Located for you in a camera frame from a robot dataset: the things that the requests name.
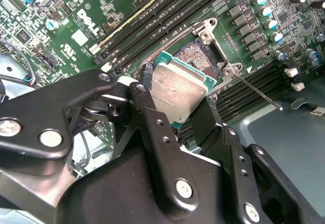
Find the screw hole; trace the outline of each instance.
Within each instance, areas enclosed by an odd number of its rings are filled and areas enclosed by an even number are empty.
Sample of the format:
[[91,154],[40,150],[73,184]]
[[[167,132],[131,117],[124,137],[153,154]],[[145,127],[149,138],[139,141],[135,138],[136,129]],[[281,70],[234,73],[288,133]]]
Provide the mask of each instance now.
[[121,109],[118,108],[118,107],[114,108],[112,114],[113,114],[114,117],[119,116],[121,114]]
[[142,92],[146,91],[146,88],[142,84],[137,84],[137,88],[141,90]]
[[156,121],[156,123],[157,123],[157,125],[159,125],[159,126],[162,126],[162,125],[164,124],[163,121],[160,120],[160,119],[158,119],[158,120]]
[[241,170],[241,173],[245,176],[248,177],[248,173],[245,170]]
[[166,137],[166,136],[164,136],[163,138],[162,138],[162,141],[165,143],[165,144],[169,144],[171,141],[169,140],[169,138],[168,137]]

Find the motherboard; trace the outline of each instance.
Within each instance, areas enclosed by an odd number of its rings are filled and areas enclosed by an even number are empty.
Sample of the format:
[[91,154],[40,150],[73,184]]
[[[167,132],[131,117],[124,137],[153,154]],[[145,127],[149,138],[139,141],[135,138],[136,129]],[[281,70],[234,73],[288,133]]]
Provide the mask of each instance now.
[[[91,68],[141,81],[165,51],[216,81],[207,94],[231,124],[264,100],[229,79],[227,64],[273,99],[323,74],[325,0],[0,0],[0,36],[25,54],[38,86]],[[0,51],[28,81],[19,54]],[[188,145],[190,120],[181,125],[175,134]],[[112,147],[109,123],[90,131]]]

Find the screw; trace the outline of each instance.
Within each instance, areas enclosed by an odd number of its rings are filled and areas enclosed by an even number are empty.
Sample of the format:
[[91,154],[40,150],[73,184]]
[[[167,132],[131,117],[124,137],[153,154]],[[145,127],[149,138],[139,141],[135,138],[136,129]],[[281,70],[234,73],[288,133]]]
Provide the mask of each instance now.
[[56,147],[62,143],[62,136],[56,131],[48,130],[41,133],[40,142],[47,147]]
[[229,128],[228,130],[229,130],[229,132],[230,132],[232,135],[236,135],[235,130],[233,130],[233,129],[231,129],[231,128]]
[[137,84],[137,88],[143,92],[146,91],[146,88],[142,84]]
[[0,121],[0,136],[12,137],[21,131],[21,125],[13,120]]
[[260,154],[264,154],[264,152],[261,150],[261,148],[259,148],[258,146],[256,146],[256,150],[258,151],[258,153]]
[[109,82],[110,81],[110,77],[107,74],[101,73],[99,75],[99,78],[104,80],[105,82]]
[[176,182],[176,190],[180,196],[185,199],[189,199],[192,196],[192,188],[191,186],[184,180],[177,180]]
[[249,216],[249,218],[253,222],[259,222],[259,214],[254,206],[252,206],[249,203],[246,203],[244,208],[245,208],[246,214]]
[[203,40],[207,40],[209,38],[209,34],[207,33],[207,32],[203,32],[202,34],[201,34],[201,39],[203,39]]

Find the cable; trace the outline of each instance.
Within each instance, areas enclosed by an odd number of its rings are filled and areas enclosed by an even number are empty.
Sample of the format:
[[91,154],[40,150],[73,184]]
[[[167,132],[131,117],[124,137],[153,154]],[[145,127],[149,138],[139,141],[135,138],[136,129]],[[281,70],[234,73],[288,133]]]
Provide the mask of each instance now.
[[91,155],[90,155],[90,150],[89,150],[89,147],[88,147],[88,144],[87,144],[87,140],[86,140],[86,137],[85,135],[83,134],[83,132],[80,133],[80,136],[82,138],[82,141],[85,145],[85,148],[86,148],[86,164],[83,166],[83,168],[85,168],[86,166],[88,166],[89,162],[90,162],[90,159],[91,159]]
[[31,67],[31,64],[29,62],[29,60],[27,59],[27,57],[24,55],[24,53],[22,53],[18,47],[16,47],[15,45],[13,45],[12,43],[5,41],[3,39],[0,39],[0,43],[5,44],[5,45],[9,45],[11,48],[13,48],[26,62],[28,69],[30,71],[31,77],[32,77],[32,81],[30,82],[30,85],[33,85],[36,81],[36,76],[35,73],[33,71],[33,68]]
[[9,82],[22,84],[22,85],[25,85],[25,86],[28,86],[28,87],[31,87],[31,88],[41,88],[41,87],[39,87],[37,85],[31,86],[28,82],[26,82],[26,81],[24,81],[22,79],[10,77],[10,76],[3,75],[3,74],[0,74],[0,80],[6,80],[6,81],[9,81]]
[[86,137],[83,134],[83,132],[80,133],[80,136],[81,136],[83,144],[85,145],[85,148],[86,148],[86,159],[82,159],[78,163],[75,163],[75,164],[71,165],[76,171],[81,171],[81,170],[85,169],[89,165],[89,162],[90,162],[90,159],[91,159],[90,150],[89,150],[89,147],[88,147],[88,144],[87,144]]

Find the metal rod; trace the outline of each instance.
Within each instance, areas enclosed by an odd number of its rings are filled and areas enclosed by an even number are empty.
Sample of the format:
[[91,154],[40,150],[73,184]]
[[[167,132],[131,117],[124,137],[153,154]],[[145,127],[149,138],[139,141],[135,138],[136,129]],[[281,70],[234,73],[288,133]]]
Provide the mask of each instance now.
[[269,102],[270,104],[272,104],[273,106],[275,106],[277,109],[279,109],[280,111],[283,110],[283,107],[280,106],[278,103],[274,102],[273,100],[271,100],[269,97],[267,97],[264,93],[262,93],[261,91],[259,91],[257,88],[255,88],[253,85],[251,85],[249,82],[247,82],[245,79],[243,79],[242,77],[240,77],[239,75],[237,75],[236,73],[234,73],[234,76],[236,78],[238,78],[240,81],[242,81],[244,84],[246,84],[248,87],[250,87],[251,89],[253,89],[256,93],[258,93],[264,100],[266,100],[267,102]]

